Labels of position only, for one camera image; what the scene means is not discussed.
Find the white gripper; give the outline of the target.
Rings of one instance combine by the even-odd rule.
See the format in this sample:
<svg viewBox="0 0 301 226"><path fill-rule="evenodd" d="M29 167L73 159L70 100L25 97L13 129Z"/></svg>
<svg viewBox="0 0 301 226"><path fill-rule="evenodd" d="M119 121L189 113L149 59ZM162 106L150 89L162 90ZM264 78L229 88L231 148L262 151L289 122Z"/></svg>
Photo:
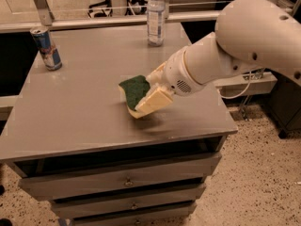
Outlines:
<svg viewBox="0 0 301 226"><path fill-rule="evenodd" d="M186 49L187 46L174 53L147 76L151 86L163 87L150 89L135 107L136 112L150 114L170 105L173 102L173 94L189 96L204 89L204 86L198 83L187 69L184 61Z"/></svg>

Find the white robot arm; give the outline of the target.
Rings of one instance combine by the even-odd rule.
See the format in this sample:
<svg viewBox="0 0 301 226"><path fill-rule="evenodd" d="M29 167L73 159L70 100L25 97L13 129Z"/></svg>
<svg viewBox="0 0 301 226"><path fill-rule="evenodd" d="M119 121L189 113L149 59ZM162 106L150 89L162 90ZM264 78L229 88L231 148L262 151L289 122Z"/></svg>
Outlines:
<svg viewBox="0 0 301 226"><path fill-rule="evenodd" d="M268 0L234 0L214 32L183 47L147 76L150 90L135 107L150 114L207 84L266 68L301 85L301 24Z"/></svg>

